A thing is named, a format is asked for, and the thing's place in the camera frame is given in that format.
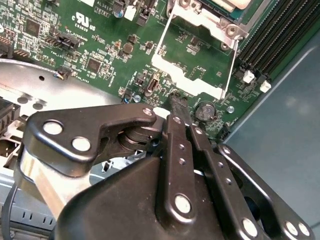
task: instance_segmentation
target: capacitor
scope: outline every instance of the capacitor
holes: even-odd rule
[[[123,16],[124,16],[124,11],[123,10],[121,10],[119,13],[117,13],[117,12],[113,12],[113,15],[116,17],[116,18],[118,18],[118,19],[120,19],[120,18],[122,18]]]
[[[202,122],[213,121],[216,118],[216,108],[210,101],[200,102],[195,108],[194,116]]]

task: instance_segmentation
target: microchip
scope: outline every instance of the microchip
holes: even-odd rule
[[[40,32],[40,24],[32,21],[30,19],[27,19],[25,21],[25,30],[27,34],[30,34],[32,36],[38,37]]]
[[[126,43],[126,44],[123,46],[123,52],[124,52],[125,54],[131,54],[133,50],[134,50],[134,46],[132,46],[131,43]]]
[[[101,65],[101,62],[90,58],[88,65],[86,67],[89,71],[97,74],[99,71],[100,65]]]
[[[134,36],[134,35],[129,35],[129,36],[128,36],[128,42],[129,42],[129,43],[132,43],[132,44],[137,43],[137,37]]]
[[[196,37],[193,37],[190,41],[190,43],[193,45],[193,46],[196,46],[198,43],[199,43],[199,39],[196,38]]]
[[[153,48],[154,48],[154,44],[153,44],[152,42],[148,41],[148,42],[146,43],[145,47],[146,47],[147,49],[153,49]]]

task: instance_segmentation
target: metal screw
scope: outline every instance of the metal screw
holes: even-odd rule
[[[226,178],[226,179],[225,179],[225,182],[226,182],[228,185],[232,185],[232,181],[230,180],[230,178]]]
[[[183,158],[180,158],[180,159],[179,159],[179,163],[180,163],[181,165],[185,165],[187,162],[186,162],[186,160],[184,160]]]
[[[299,222],[299,228],[304,235],[310,236],[310,232],[308,228],[305,225],[303,225],[301,222]]]
[[[197,134],[202,134],[202,130],[200,128],[198,128],[198,127],[195,128],[195,131],[196,131]]]
[[[227,31],[229,36],[233,36],[235,34],[235,32],[236,32],[236,29],[234,27],[230,27],[226,31]]]
[[[135,103],[140,103],[141,102],[141,97],[139,95],[135,95],[135,96],[133,96],[133,101]]]
[[[184,214],[190,213],[191,204],[189,200],[183,195],[177,195],[174,199],[174,203],[178,210]]]
[[[58,135],[63,131],[63,127],[55,121],[48,121],[43,125],[43,130],[48,134]]]
[[[250,236],[254,238],[258,236],[258,230],[251,220],[249,220],[248,218],[245,218],[242,220],[242,224],[244,229]]]
[[[173,120],[174,120],[176,123],[178,123],[178,124],[181,123],[180,118],[178,118],[177,116],[175,116],[175,117],[173,118]]]
[[[151,111],[149,108],[144,108],[144,109],[143,109],[143,112],[144,112],[145,114],[147,114],[148,116],[152,116],[152,111]]]
[[[230,48],[228,47],[228,45],[227,44],[225,44],[225,43],[221,43],[221,49],[223,50],[223,51],[227,51],[227,50],[229,50]]]
[[[228,114],[233,114],[235,112],[235,107],[234,106],[228,106],[226,109]]]
[[[292,235],[298,236],[298,230],[295,228],[295,226],[291,222],[286,221],[285,226]]]
[[[230,154],[230,153],[231,153],[230,149],[227,148],[226,146],[223,146],[222,148],[223,148],[223,151],[224,151],[226,154]]]
[[[72,141],[72,146],[81,151],[81,152],[86,152],[90,149],[91,144],[88,139],[82,136],[78,136]]]

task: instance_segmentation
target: green circuit board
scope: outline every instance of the green circuit board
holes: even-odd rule
[[[85,2],[94,2],[93,6]],[[252,11],[262,0],[254,1]],[[276,0],[270,0],[265,12],[254,24],[253,32],[268,15]],[[209,101],[214,104],[216,118],[205,124],[208,135],[215,139],[225,124],[232,126],[262,94],[256,81],[246,84],[232,77],[226,97],[217,100],[208,94],[189,95],[179,90],[165,72],[152,67],[151,58],[167,23],[167,3],[159,0],[144,27],[122,17],[115,17],[113,0],[60,0],[59,6],[47,0],[0,0],[0,37],[9,39],[20,55],[50,69],[64,66],[72,76],[107,93],[123,98],[129,90],[142,103],[161,107],[174,92],[188,99],[195,124],[195,107]],[[65,50],[52,44],[52,31],[66,33],[80,40],[76,50]],[[240,43],[244,46],[247,40]],[[191,80],[197,78],[222,88],[228,79],[231,51],[222,51],[221,43],[204,27],[195,27],[175,18],[165,35],[161,51],[166,60],[183,69]],[[156,74],[158,85],[150,95],[144,94],[150,78]],[[136,80],[144,79],[141,85]],[[228,107],[234,107],[228,113]]]

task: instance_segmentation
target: white dimm latch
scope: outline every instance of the white dimm latch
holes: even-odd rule
[[[249,83],[251,83],[251,81],[252,81],[253,79],[255,79],[255,77],[256,77],[256,76],[252,73],[252,71],[247,70],[247,71],[245,71],[242,80],[243,80],[245,83],[249,84]]]
[[[260,91],[266,93],[269,91],[269,89],[271,89],[271,84],[265,80],[260,86]]]

